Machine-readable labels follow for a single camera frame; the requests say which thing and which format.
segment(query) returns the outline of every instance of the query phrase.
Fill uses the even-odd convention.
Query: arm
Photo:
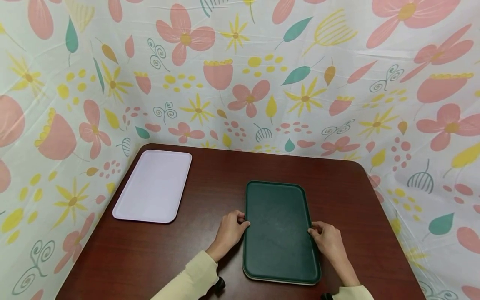
[[[242,237],[250,222],[236,210],[222,218],[215,240],[206,251],[198,253],[177,277],[152,300],[198,300],[218,281],[217,263]]]
[[[343,245],[340,230],[324,222],[313,222],[313,228],[309,229],[320,252],[331,262],[338,277],[342,280],[343,287],[334,300],[373,300],[370,292],[360,284],[360,281],[348,260],[347,252]]]

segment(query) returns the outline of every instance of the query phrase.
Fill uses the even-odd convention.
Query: pink leaf
[[[378,60],[369,63],[368,65],[365,65],[361,67],[360,69],[356,70],[353,72],[352,75],[347,80],[347,83],[352,84],[356,82],[358,79],[362,78],[372,67],[373,65],[377,62]]]

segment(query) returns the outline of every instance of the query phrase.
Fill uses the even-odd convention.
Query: floral fabric backdrop
[[[53,299],[145,143],[346,159],[480,299],[480,3],[0,0],[0,299]]]

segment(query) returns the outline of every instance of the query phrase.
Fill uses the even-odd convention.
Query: teal leaf
[[[292,152],[295,150],[295,144],[292,142],[291,139],[288,139],[287,143],[285,143],[285,151]]]
[[[451,213],[433,219],[430,225],[428,225],[428,230],[434,235],[447,234],[452,229],[453,215],[454,213]]]
[[[135,128],[137,129],[138,136],[140,136],[143,139],[149,139],[150,138],[150,134],[148,133],[148,131],[146,131],[143,128],[137,127],[137,126],[135,126]]]
[[[288,75],[282,85],[295,84],[297,82],[300,82],[303,79],[307,78],[308,74],[310,74],[310,71],[311,68],[309,66],[298,67]]]
[[[96,74],[98,75],[98,81],[100,81],[100,85],[102,86],[102,93],[105,92],[105,83],[103,82],[103,76],[102,72],[100,71],[100,67],[98,65],[98,62],[96,59],[93,59],[93,62],[95,63],[95,69],[96,69]]]
[[[70,53],[75,53],[78,49],[78,36],[73,26],[72,19],[68,21],[67,34],[65,35],[65,44]]]
[[[305,20],[301,20],[296,22],[295,24],[290,27],[287,32],[285,32],[285,35],[283,36],[283,41],[288,43],[299,37],[302,32],[305,30],[307,27],[308,23],[313,17],[307,18]]]

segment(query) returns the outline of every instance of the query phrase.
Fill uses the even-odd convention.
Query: right hand
[[[318,250],[332,263],[347,260],[340,230],[321,221],[312,222],[312,225],[308,233],[315,240]]]

